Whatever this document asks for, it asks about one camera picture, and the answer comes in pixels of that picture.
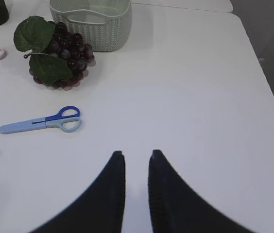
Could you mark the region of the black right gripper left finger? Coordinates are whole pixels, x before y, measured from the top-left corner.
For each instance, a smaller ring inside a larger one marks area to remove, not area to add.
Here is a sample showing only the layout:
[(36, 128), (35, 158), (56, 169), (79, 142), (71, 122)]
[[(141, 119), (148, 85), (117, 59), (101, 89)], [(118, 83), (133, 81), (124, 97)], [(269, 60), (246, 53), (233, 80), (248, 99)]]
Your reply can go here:
[(125, 160), (115, 151), (89, 188), (34, 233), (120, 233), (125, 207)]

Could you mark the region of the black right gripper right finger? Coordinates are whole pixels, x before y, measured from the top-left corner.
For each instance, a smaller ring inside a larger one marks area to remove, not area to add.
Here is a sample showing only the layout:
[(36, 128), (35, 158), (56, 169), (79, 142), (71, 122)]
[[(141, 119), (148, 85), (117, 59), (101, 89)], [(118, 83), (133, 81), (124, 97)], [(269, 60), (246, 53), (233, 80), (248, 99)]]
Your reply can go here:
[(160, 150), (149, 160), (148, 203), (154, 233), (250, 232), (202, 199)]

